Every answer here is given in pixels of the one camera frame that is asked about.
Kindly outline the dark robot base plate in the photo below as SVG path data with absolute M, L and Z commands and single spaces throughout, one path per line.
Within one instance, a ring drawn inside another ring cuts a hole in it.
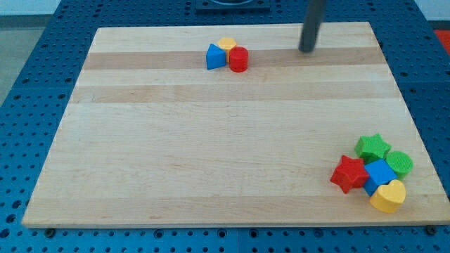
M 271 0 L 196 0 L 195 12 L 212 11 L 268 11 Z

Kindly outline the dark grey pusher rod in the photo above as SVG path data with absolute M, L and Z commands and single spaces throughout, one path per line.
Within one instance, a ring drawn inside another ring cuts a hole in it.
M 311 0 L 307 7 L 298 49 L 311 53 L 316 46 L 321 23 L 326 12 L 326 0 Z

